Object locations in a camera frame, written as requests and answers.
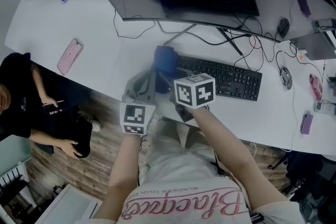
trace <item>white t-shirt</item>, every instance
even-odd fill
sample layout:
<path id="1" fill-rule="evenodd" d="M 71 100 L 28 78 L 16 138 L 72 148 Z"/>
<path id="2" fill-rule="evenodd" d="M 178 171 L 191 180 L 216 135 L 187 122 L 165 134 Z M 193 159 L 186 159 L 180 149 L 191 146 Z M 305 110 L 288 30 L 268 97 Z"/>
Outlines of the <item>white t-shirt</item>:
<path id="1" fill-rule="evenodd" d="M 126 199 L 118 224 L 140 223 L 251 223 L 243 193 L 214 166 L 191 154 L 169 158 L 152 167 L 145 183 Z M 296 202 L 276 202 L 252 212 L 266 224 L 303 224 Z M 77 224 L 115 224 L 90 219 Z"/>

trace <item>phone case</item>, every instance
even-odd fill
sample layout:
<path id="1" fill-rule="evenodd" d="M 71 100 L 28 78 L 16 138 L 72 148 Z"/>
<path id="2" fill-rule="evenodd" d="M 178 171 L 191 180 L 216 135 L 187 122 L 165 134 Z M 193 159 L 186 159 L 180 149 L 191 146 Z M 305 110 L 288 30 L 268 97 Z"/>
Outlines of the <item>phone case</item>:
<path id="1" fill-rule="evenodd" d="M 57 101 L 57 104 L 58 104 L 58 107 L 55 107 L 53 104 L 44 104 L 42 105 L 43 111 L 45 113 L 50 113 L 54 111 L 59 111 L 59 110 L 63 111 L 67 109 L 67 105 L 64 100 Z"/>
<path id="2" fill-rule="evenodd" d="M 58 70 L 63 75 L 68 73 L 70 67 L 72 66 L 73 62 L 78 57 L 82 49 L 83 46 L 76 39 L 73 39 L 57 64 Z"/>

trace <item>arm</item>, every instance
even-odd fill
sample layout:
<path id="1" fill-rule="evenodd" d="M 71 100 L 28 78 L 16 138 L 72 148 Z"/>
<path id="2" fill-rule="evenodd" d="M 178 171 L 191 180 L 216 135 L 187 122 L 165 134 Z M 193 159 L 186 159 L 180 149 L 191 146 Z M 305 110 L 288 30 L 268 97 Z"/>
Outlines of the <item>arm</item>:
<path id="1" fill-rule="evenodd" d="M 191 110 L 199 128 L 220 157 L 247 191 L 251 209 L 277 201 L 288 201 L 262 174 L 245 145 L 209 110 Z"/>
<path id="2" fill-rule="evenodd" d="M 129 194 L 138 186 L 138 163 L 141 137 L 124 134 L 113 165 L 105 199 L 94 218 L 117 221 Z"/>
<path id="3" fill-rule="evenodd" d="M 74 149 L 73 145 L 78 144 L 78 142 L 67 140 L 67 139 L 57 139 L 49 134 L 46 134 L 42 131 L 38 130 L 31 130 L 31 135 L 29 137 L 30 140 L 34 141 L 35 143 L 42 144 L 42 145 L 49 145 L 49 146 L 56 146 L 61 148 L 67 155 L 72 158 L 78 159 L 75 153 L 78 156 L 82 156 L 77 150 Z"/>
<path id="4" fill-rule="evenodd" d="M 53 104 L 55 107 L 58 107 L 57 102 L 47 95 L 46 89 L 44 88 L 40 68 L 34 63 L 31 65 L 31 75 L 33 77 L 33 81 L 35 83 L 38 95 L 41 98 L 41 102 L 43 104 Z"/>

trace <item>mouse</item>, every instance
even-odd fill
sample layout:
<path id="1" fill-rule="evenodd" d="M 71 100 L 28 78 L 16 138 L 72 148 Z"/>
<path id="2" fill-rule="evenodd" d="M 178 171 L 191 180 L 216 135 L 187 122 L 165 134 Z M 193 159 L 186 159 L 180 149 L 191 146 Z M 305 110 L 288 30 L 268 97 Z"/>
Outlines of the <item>mouse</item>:
<path id="1" fill-rule="evenodd" d="M 293 85 L 293 79 L 292 75 L 290 74 L 287 67 L 283 67 L 280 71 L 280 78 L 282 80 L 282 83 L 287 88 L 287 90 L 290 90 Z"/>
<path id="2" fill-rule="evenodd" d="M 289 20 L 287 18 L 282 18 L 278 25 L 278 33 L 280 37 L 284 38 L 289 30 Z"/>

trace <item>gray device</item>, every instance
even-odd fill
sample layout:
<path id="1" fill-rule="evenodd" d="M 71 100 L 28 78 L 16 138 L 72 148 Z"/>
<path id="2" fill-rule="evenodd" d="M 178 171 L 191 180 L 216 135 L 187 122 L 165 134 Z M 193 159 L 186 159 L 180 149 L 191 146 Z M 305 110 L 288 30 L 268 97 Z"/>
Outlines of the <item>gray device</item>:
<path id="1" fill-rule="evenodd" d="M 290 41 L 295 44 L 299 50 L 306 50 L 306 56 L 312 61 L 336 58 L 336 43 L 332 31 L 293 38 Z"/>
<path id="2" fill-rule="evenodd" d="M 287 67 L 283 67 L 280 71 L 280 78 L 282 80 L 282 83 L 287 88 L 287 90 L 290 90 L 293 85 L 293 79 L 292 75 L 290 74 Z"/>

